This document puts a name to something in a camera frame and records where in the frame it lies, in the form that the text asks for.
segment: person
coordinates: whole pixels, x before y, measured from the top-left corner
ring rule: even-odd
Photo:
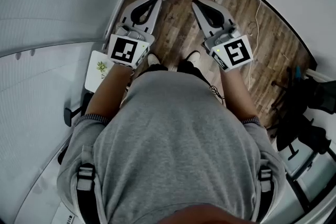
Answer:
[[[171,72],[149,54],[148,70],[124,100],[132,70],[113,66],[78,120],[61,165],[57,186],[68,208],[76,211],[71,188],[88,159],[107,223],[252,223],[265,163],[273,199],[281,196],[285,171],[239,69],[220,71],[225,107],[195,67],[199,58],[194,51]]]

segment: sleeve cuff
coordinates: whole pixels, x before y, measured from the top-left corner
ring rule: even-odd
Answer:
[[[247,120],[243,120],[243,121],[241,121],[241,123],[242,124],[255,123],[255,124],[261,126],[259,118],[257,116],[254,116],[254,117],[252,117],[250,119],[247,119]]]
[[[83,116],[81,116],[78,121],[76,122],[75,124],[75,127],[81,123],[82,121],[84,120],[95,120],[95,121],[100,121],[102,124],[104,124],[105,126],[109,124],[110,120],[105,118],[105,117],[102,117],[100,115],[97,115],[97,114],[85,114]]]

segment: leg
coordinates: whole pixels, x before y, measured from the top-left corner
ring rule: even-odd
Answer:
[[[199,56],[200,56],[200,53],[198,51],[193,51],[191,54],[189,54],[189,56],[186,59],[180,62],[180,64],[178,65],[177,71],[197,76],[198,78],[206,82],[209,86],[211,86],[211,84],[202,75],[201,71],[198,68],[194,67],[193,65],[193,62],[196,62],[199,60],[200,58]]]
[[[168,71],[168,68],[160,64],[160,61],[154,54],[148,54],[147,61],[148,61],[149,67],[145,71],[140,73],[138,77],[146,72],[159,71],[159,70]]]

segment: shoe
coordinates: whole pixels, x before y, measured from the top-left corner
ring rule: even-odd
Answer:
[[[199,64],[199,60],[201,58],[201,54],[199,51],[194,50],[192,53],[190,53],[187,58],[185,58],[186,61],[191,62],[194,67],[197,67]]]
[[[154,54],[148,54],[147,61],[148,61],[149,66],[161,64],[158,58]]]

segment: wooden floor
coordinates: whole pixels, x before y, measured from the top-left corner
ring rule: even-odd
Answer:
[[[119,16],[123,9],[134,1],[125,0]],[[176,70],[180,59],[185,58],[191,51],[200,51],[199,69],[223,95],[218,64],[206,54],[201,46],[204,41],[203,33],[195,20],[191,1],[167,0],[163,2],[153,33],[156,41],[152,45],[152,51],[170,70]],[[230,11],[241,33],[248,35],[254,51],[257,45],[255,15],[259,0],[222,0],[221,4]],[[259,46],[255,51],[255,60],[251,66],[249,91],[257,106],[261,123],[264,126],[271,126],[276,118],[271,104],[282,94],[278,87],[271,86],[271,82],[277,80],[285,85],[287,67],[300,66],[303,73],[309,67],[311,59],[294,33],[263,3],[258,12],[258,22]],[[134,77],[147,67],[145,59],[136,70]],[[249,67],[250,65],[245,65],[241,68],[246,85],[248,85]]]

